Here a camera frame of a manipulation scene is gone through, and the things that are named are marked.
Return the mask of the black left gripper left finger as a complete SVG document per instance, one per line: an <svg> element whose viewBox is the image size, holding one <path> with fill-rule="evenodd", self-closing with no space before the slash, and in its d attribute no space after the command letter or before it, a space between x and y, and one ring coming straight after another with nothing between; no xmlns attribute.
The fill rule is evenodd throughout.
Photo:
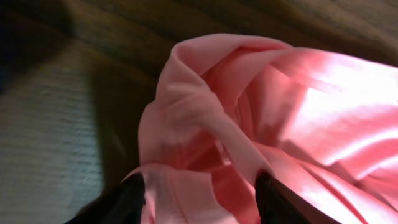
<svg viewBox="0 0 398 224"><path fill-rule="evenodd" d="M135 173L65 224L140 224L145 202L144 178Z"/></svg>

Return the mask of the salmon pink shirt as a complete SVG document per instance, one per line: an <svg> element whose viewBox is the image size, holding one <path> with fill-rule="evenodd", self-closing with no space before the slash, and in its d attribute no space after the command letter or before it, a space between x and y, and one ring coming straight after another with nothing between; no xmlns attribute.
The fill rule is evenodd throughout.
<svg viewBox="0 0 398 224"><path fill-rule="evenodd" d="M397 69L279 40L173 47L138 131L142 223L259 223L268 172L340 223L397 222Z"/></svg>

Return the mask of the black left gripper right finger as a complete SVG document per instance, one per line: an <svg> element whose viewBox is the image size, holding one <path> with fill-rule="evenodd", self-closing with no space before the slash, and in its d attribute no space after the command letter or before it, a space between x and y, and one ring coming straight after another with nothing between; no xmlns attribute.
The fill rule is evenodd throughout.
<svg viewBox="0 0 398 224"><path fill-rule="evenodd" d="M338 224L267 172L255 182L261 224Z"/></svg>

